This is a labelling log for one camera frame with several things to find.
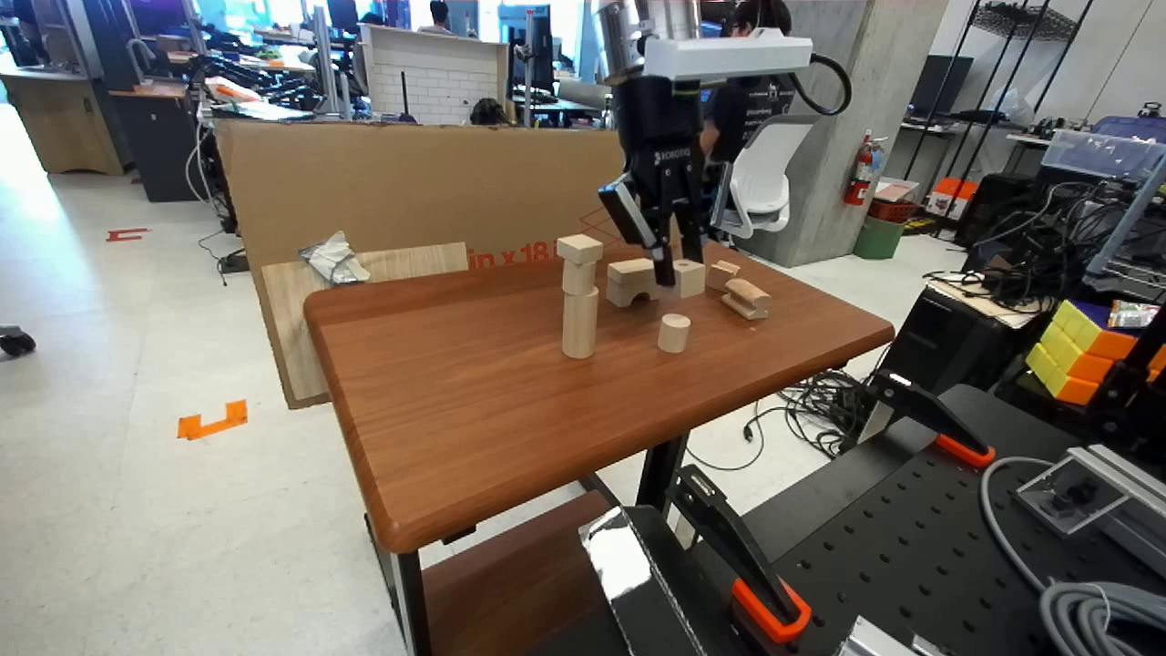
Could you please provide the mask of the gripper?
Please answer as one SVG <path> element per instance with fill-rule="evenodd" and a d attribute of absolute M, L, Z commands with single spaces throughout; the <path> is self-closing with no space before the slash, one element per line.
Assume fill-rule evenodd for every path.
<path fill-rule="evenodd" d="M 683 179 L 675 200 L 681 253 L 687 261 L 704 262 L 705 213 L 702 199 L 698 146 L 702 131 L 702 91 L 697 80 L 674 82 L 665 77 L 633 77 L 612 89 L 617 132 L 625 153 L 625 171 L 600 186 L 597 195 L 614 228 L 628 245 L 641 248 L 652 261 L 659 287 L 673 288 L 670 237 L 652 210 L 641 207 L 635 190 L 659 190 L 659 165 L 677 165 L 672 179 Z"/>

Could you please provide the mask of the wooden arch block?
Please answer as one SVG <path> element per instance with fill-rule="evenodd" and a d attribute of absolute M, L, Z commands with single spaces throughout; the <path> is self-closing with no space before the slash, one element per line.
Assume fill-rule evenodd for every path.
<path fill-rule="evenodd" d="M 607 302 L 619 308 L 632 306 L 638 299 L 656 302 L 655 266 L 649 258 L 626 259 L 607 264 Z"/>

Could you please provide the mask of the rounded wooden block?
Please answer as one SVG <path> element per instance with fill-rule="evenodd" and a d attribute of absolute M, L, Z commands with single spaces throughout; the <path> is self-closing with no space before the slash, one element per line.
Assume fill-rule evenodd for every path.
<path fill-rule="evenodd" d="M 773 298 L 763 288 L 753 285 L 745 278 L 729 278 L 724 283 L 721 302 L 746 320 L 763 320 L 770 317 Z"/>

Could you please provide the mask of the white office chair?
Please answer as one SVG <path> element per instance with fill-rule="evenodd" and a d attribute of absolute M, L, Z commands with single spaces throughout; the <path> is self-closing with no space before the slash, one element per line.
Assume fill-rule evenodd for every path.
<path fill-rule="evenodd" d="M 712 230 L 749 240 L 758 231 L 786 228 L 792 199 L 787 167 L 813 124 L 816 119 L 808 115 L 771 117 L 756 129 L 723 168 L 712 202 Z"/>

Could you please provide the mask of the green bin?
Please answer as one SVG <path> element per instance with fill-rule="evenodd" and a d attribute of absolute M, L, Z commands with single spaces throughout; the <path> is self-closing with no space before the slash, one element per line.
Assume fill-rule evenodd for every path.
<path fill-rule="evenodd" d="M 869 261 L 895 258 L 895 251 L 906 230 L 902 221 L 888 221 L 868 216 L 854 242 L 854 256 Z"/>

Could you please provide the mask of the monitor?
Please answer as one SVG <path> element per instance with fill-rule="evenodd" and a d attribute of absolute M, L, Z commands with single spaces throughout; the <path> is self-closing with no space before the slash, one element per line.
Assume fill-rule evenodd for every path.
<path fill-rule="evenodd" d="M 554 91 L 554 62 L 557 61 L 552 35 L 550 5 L 507 5 L 498 7 L 499 34 L 508 45 L 510 87 L 533 89 L 534 96 Z"/>

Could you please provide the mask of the cardboard sheet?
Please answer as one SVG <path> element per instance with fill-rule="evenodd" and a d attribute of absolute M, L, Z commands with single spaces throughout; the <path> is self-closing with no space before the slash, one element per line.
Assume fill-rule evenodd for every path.
<path fill-rule="evenodd" d="M 623 167 L 612 131 L 231 119 L 216 137 L 255 267 L 338 231 L 358 252 L 462 242 L 472 266 L 554 258 L 575 233 L 624 244 L 598 197 Z"/>

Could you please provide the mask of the white brick pattern panel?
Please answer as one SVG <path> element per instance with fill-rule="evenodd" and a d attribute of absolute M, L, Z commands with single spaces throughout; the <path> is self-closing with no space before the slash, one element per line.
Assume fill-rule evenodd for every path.
<path fill-rule="evenodd" d="M 505 99 L 508 51 L 501 43 L 361 24 L 361 52 L 379 115 L 464 125 L 480 99 Z"/>

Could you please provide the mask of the orange box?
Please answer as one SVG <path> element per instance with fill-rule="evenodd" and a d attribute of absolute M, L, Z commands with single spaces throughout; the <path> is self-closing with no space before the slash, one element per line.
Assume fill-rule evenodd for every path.
<path fill-rule="evenodd" d="M 923 204 L 925 212 L 929 216 L 941 217 L 941 219 L 958 221 L 977 190 L 978 183 L 974 181 L 946 176 L 937 181 L 936 186 L 933 186 L 927 195 L 927 200 Z"/>

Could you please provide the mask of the black computer case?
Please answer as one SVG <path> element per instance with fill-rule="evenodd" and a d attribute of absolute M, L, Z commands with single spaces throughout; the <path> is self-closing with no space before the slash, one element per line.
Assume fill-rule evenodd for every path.
<path fill-rule="evenodd" d="M 1037 340 L 1040 327 L 1041 315 L 1016 313 L 962 288 L 930 282 L 916 296 L 881 366 L 933 394 L 954 385 L 990 390 Z"/>

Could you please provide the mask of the black clamp with orange tip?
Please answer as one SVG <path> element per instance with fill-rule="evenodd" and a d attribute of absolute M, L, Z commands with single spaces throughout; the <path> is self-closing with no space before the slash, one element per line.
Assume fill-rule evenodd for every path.
<path fill-rule="evenodd" d="M 742 637 L 763 651 L 802 639 L 812 607 L 777 573 L 723 491 L 688 465 L 677 470 L 668 494 L 697 537 L 732 569 L 729 618 Z"/>
<path fill-rule="evenodd" d="M 958 461 L 975 470 L 986 470 L 986 466 L 995 460 L 995 447 L 979 437 L 965 421 L 954 415 L 941 398 L 908 381 L 907 378 L 899 376 L 892 371 L 874 371 L 866 389 L 874 396 L 874 408 L 857 437 L 858 444 L 865 443 L 886 429 L 892 415 L 901 414 L 915 419 L 922 426 L 933 429 L 936 432 L 934 444 Z"/>

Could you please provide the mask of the light wooden board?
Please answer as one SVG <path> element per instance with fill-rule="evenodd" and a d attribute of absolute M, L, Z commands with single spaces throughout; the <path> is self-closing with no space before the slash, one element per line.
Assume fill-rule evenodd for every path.
<path fill-rule="evenodd" d="M 428 277 L 469 269 L 469 251 L 463 242 L 447 242 L 394 251 L 354 253 L 354 264 L 368 273 L 367 283 Z M 329 392 L 318 357 L 312 347 L 303 306 L 312 292 L 333 287 L 303 259 L 260 269 L 258 291 L 265 312 L 268 340 L 289 408 L 329 402 Z"/>

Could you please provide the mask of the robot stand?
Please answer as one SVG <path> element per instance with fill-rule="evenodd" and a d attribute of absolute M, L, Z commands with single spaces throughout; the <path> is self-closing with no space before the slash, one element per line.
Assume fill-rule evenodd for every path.
<path fill-rule="evenodd" d="M 986 470 L 900 414 L 742 516 L 812 607 L 798 642 L 747 642 L 711 546 L 681 546 L 653 507 L 616 507 L 580 532 L 605 601 L 559 634 L 559 656 L 1166 656 L 1166 581 L 1017 496 L 1082 440 L 965 385 L 936 397 L 995 447 Z"/>

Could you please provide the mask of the black cabinet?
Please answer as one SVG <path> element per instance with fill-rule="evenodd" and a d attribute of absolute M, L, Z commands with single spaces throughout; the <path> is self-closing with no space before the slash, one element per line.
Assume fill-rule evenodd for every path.
<path fill-rule="evenodd" d="M 187 86 L 155 80 L 108 91 L 138 179 L 150 203 L 208 200 L 201 186 L 196 144 L 199 129 L 191 115 Z"/>

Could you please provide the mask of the wooden counter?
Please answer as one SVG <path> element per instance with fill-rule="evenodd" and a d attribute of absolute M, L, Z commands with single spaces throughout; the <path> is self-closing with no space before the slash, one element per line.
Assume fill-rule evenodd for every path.
<path fill-rule="evenodd" d="M 98 80 L 64 72 L 0 69 L 0 82 L 45 172 L 120 176 L 128 143 Z"/>

